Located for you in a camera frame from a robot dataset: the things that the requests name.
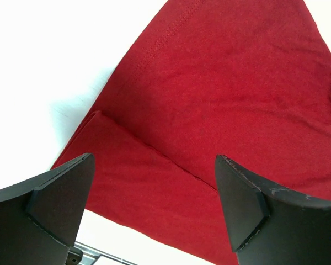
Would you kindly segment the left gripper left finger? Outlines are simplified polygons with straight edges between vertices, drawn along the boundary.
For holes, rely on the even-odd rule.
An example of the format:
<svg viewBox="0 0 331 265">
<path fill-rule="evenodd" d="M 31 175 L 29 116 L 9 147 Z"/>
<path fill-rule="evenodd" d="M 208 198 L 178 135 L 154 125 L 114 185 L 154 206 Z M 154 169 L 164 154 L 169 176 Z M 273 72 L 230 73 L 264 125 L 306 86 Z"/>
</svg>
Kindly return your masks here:
<svg viewBox="0 0 331 265">
<path fill-rule="evenodd" d="M 90 153 L 0 190 L 0 264 L 78 264 L 74 247 L 95 171 Z"/>
</svg>

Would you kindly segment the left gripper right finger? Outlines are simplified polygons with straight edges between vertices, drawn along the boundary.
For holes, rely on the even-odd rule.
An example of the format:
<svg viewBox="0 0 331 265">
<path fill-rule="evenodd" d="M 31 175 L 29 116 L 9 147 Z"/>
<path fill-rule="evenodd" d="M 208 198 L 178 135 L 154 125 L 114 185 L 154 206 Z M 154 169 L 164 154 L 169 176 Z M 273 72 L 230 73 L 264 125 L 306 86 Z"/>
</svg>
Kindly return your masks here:
<svg viewBox="0 0 331 265">
<path fill-rule="evenodd" d="M 331 201 L 303 194 L 218 155 L 215 177 L 239 264 L 331 264 Z"/>
</svg>

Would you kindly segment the dark red t-shirt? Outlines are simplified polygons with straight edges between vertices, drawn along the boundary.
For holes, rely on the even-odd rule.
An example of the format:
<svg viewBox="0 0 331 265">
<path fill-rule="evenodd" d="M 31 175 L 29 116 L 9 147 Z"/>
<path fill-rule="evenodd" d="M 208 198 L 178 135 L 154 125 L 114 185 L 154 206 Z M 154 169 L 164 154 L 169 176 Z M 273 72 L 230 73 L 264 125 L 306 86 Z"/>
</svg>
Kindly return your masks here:
<svg viewBox="0 0 331 265">
<path fill-rule="evenodd" d="M 215 158 L 331 200 L 331 53 L 304 1 L 168 1 L 55 166 L 95 157 L 87 209 L 236 264 Z"/>
</svg>

